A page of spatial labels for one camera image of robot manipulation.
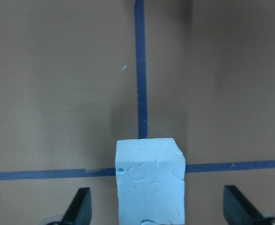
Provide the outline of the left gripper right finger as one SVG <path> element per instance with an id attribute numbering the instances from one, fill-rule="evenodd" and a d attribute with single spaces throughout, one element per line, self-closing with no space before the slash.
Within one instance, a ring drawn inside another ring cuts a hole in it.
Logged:
<path id="1" fill-rule="evenodd" d="M 223 189 L 223 215 L 229 225 L 260 225 L 265 218 L 234 185 Z"/>

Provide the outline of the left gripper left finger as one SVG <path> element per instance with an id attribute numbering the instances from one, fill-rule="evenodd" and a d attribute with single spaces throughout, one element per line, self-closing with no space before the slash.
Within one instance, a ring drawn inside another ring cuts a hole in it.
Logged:
<path id="1" fill-rule="evenodd" d="M 90 188 L 79 188 L 61 223 L 64 225 L 89 225 L 91 219 L 92 203 Z"/>

